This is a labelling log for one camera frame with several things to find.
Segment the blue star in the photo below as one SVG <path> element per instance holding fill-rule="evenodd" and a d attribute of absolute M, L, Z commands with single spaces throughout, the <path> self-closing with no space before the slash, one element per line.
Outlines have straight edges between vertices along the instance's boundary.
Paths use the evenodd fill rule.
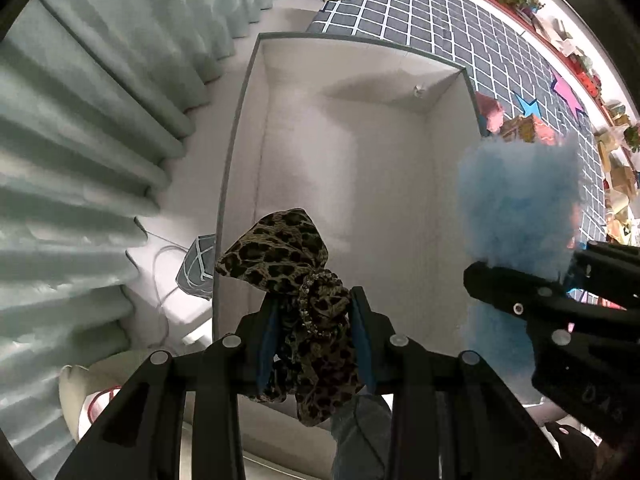
<path fill-rule="evenodd" d="M 525 117 L 529 117 L 530 115 L 535 115 L 539 118 L 542 117 L 542 114 L 540 114 L 540 106 L 538 105 L 537 99 L 533 99 L 532 102 L 527 103 L 521 96 L 516 94 L 516 92 L 514 92 L 514 94 L 518 98 L 520 108 L 522 108 Z"/>

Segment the leopard print hair tie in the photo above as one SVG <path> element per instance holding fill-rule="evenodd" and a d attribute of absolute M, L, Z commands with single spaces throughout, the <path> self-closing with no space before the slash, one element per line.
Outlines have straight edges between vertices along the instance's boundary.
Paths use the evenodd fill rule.
<path fill-rule="evenodd" d="M 267 388 L 256 399 L 296 397 L 298 419 L 315 426 L 361 389 L 347 307 L 350 292 L 324 268 L 327 248 L 303 209 L 262 218 L 216 263 L 216 272 L 282 294 L 280 339 Z"/>

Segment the curtain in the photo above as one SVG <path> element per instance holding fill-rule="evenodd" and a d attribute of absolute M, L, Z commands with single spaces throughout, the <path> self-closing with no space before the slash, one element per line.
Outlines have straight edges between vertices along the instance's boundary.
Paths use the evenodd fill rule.
<path fill-rule="evenodd" d="M 38 479 L 74 443 L 58 373 L 129 347 L 126 249 L 271 0 L 31 0 L 0 43 L 0 428 Z"/>

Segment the grid pattern fabric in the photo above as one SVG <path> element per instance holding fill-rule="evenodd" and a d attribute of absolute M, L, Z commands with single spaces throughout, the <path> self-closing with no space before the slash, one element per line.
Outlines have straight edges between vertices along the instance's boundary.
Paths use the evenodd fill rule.
<path fill-rule="evenodd" d="M 343 0 L 328 2 L 308 32 L 379 38 L 465 66 L 480 93 L 498 99 L 508 118 L 521 113 L 515 93 L 538 99 L 542 120 L 578 139 L 583 217 L 578 240 L 605 240 L 604 175 L 587 117 L 573 117 L 550 90 L 548 62 L 526 40 L 468 0 Z"/>

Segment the white floor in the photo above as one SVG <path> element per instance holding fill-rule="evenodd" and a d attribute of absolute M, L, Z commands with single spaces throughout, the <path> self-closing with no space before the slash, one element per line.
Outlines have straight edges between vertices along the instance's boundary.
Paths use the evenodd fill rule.
<path fill-rule="evenodd" d="M 126 294 L 136 309 L 123 325 L 135 348 L 158 345 L 162 341 L 167 321 L 158 309 L 159 298 L 176 287 L 175 276 L 184 251 L 195 238 L 216 232 L 226 151 L 257 35 L 304 31 L 322 5 L 322 0 L 274 0 L 273 9 L 263 11 L 261 21 L 251 25 L 249 36 L 236 40 L 236 54 L 222 60 L 224 75 L 207 86 L 210 104 L 188 112 L 196 131 L 184 141 L 186 155 L 165 163 L 172 183 L 168 189 L 153 195 L 161 213 L 152 218 L 139 218 L 149 240 L 146 246 L 129 250 L 140 276 L 126 287 Z M 201 349 L 198 344 L 186 347 L 182 340 L 211 318 L 210 301 L 176 290 L 163 307 L 169 328 L 164 346 L 178 354 Z M 206 344 L 207 339 L 210 342 L 210 336 L 204 335 L 200 342 Z"/>

